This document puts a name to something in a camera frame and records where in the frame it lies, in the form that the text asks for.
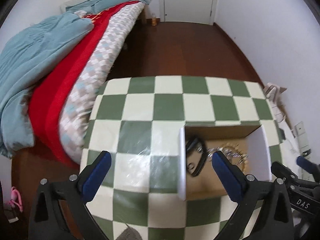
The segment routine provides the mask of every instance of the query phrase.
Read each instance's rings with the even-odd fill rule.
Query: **white wall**
[[[263,83],[288,90],[293,125],[303,121],[320,163],[320,26],[303,0],[218,0],[215,22],[249,59]]]
[[[60,14],[60,5],[65,1],[68,0],[18,0],[0,29],[0,51],[12,36],[30,24]],[[152,13],[160,17],[159,0],[152,0],[148,7],[147,17],[151,17]]]

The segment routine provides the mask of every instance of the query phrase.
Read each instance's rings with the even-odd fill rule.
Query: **patterned mattress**
[[[124,40],[144,8],[139,2],[113,15],[87,65],[71,90],[60,114],[59,135],[65,152],[80,163],[84,135],[97,92],[106,81]]]

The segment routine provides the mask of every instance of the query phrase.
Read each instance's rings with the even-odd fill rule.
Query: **blue clamp handle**
[[[308,161],[303,156],[297,158],[297,165],[303,168],[306,172],[312,174],[315,182],[320,182],[320,166]]]
[[[247,189],[245,175],[221,151],[212,155],[212,167],[233,202],[240,203]]]
[[[110,170],[112,163],[111,154],[102,151],[95,161],[84,168],[77,180],[77,187],[82,200],[86,204],[93,200],[102,181]]]

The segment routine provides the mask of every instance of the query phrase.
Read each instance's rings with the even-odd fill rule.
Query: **wall switch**
[[[295,129],[296,129],[297,136],[300,136],[306,132],[306,130],[304,129],[303,122],[298,123],[295,126]]]

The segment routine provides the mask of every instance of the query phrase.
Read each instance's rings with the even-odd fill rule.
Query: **cardboard box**
[[[180,129],[180,160],[178,196],[182,200],[195,200],[226,195],[219,177],[206,162],[201,173],[192,177],[186,170],[186,142],[197,135],[206,141],[207,148],[220,147],[226,143],[239,145],[239,149],[248,156],[244,174],[252,174],[258,180],[271,181],[271,159],[267,137],[261,125],[237,126],[185,126]],[[188,157],[188,163],[198,163],[201,154],[194,152]]]

